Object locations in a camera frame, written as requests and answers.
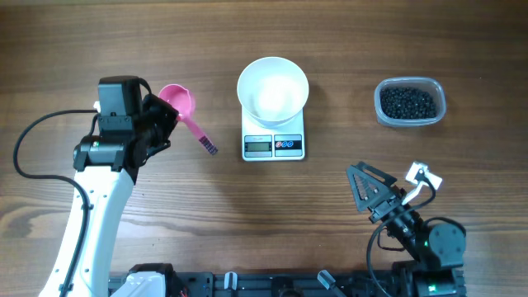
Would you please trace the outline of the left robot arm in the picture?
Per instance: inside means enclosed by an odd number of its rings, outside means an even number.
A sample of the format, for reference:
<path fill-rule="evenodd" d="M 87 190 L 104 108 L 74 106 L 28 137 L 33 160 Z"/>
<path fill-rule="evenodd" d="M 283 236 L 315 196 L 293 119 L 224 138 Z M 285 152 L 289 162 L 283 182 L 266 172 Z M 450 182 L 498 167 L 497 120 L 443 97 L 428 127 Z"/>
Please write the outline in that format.
<path fill-rule="evenodd" d="M 106 296 L 120 218 L 147 160 L 169 148 L 177 111 L 136 76 L 98 83 L 98 134 L 75 147 L 76 186 L 67 226 L 43 296 Z"/>

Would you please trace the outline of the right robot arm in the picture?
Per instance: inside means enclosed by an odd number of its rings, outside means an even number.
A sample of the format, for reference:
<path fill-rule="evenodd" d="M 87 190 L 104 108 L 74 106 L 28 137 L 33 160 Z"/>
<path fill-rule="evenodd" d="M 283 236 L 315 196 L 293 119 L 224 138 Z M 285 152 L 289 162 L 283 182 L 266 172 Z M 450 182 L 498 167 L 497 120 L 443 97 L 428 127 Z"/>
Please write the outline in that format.
<path fill-rule="evenodd" d="M 396 186 L 397 179 L 359 162 L 346 170 L 358 211 L 369 211 L 378 227 L 366 248 L 366 280 L 371 295 L 465 296 L 464 265 L 467 231 L 446 217 L 423 219 L 418 211 L 433 202 L 442 178 L 425 163 L 414 162 L 405 180 L 411 191 Z M 389 271 L 372 266 L 372 248 L 407 252 L 410 261 L 395 262 Z"/>

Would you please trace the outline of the black beans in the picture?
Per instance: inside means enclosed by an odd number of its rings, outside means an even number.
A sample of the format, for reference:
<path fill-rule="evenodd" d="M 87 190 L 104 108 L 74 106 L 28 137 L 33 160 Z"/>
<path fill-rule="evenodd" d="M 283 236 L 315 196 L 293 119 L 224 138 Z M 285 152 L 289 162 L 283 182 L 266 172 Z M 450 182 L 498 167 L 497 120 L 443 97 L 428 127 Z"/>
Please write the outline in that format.
<path fill-rule="evenodd" d="M 415 87 L 387 87 L 379 98 L 382 111 L 389 118 L 420 120 L 436 116 L 432 95 Z"/>

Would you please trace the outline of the pink plastic measuring scoop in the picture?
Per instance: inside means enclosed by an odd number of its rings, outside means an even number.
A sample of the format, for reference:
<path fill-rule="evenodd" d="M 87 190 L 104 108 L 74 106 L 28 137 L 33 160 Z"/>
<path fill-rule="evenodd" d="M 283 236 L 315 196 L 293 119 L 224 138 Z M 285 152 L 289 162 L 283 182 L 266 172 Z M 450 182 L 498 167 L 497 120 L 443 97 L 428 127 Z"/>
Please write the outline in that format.
<path fill-rule="evenodd" d="M 178 84 L 169 84 L 160 91 L 158 96 L 178 111 L 177 121 L 182 122 L 187 127 L 209 154 L 218 153 L 217 147 L 193 120 L 196 99 L 189 89 Z"/>

